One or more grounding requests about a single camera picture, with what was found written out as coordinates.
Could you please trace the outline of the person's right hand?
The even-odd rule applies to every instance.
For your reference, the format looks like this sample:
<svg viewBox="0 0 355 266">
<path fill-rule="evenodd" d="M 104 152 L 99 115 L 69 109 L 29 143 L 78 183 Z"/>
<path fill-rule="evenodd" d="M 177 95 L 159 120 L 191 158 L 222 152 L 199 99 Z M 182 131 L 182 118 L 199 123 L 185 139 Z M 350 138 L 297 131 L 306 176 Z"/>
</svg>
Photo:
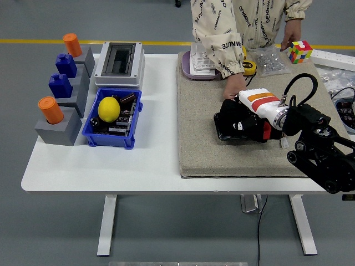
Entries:
<svg viewBox="0 0 355 266">
<path fill-rule="evenodd" d="M 243 74 L 238 73 L 231 75 L 227 78 L 223 97 L 233 100 L 241 90 L 246 90 L 246 80 Z"/>
</svg>

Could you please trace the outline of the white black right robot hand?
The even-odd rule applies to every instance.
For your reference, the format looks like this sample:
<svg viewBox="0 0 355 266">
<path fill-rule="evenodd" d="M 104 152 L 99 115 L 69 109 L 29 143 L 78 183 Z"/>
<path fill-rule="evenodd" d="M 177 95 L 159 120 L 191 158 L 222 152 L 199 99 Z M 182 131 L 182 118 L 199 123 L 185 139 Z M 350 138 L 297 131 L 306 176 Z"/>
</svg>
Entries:
<svg viewBox="0 0 355 266">
<path fill-rule="evenodd" d="M 261 143 L 280 135 L 280 119 L 287 109 L 273 93 L 265 88 L 242 90 L 235 101 L 240 109 L 231 123 L 234 130 Z"/>
</svg>

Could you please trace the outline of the person's left hand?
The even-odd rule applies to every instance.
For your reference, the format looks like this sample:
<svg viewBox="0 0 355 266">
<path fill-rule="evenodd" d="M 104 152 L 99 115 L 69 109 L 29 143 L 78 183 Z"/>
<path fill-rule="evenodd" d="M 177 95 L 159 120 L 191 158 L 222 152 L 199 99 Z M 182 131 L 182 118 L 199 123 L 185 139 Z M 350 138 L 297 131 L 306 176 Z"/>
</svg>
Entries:
<svg viewBox="0 0 355 266">
<path fill-rule="evenodd" d="M 293 42 L 301 39 L 301 22 L 301 19 L 292 19 L 286 22 L 281 52 L 289 48 Z"/>
</svg>

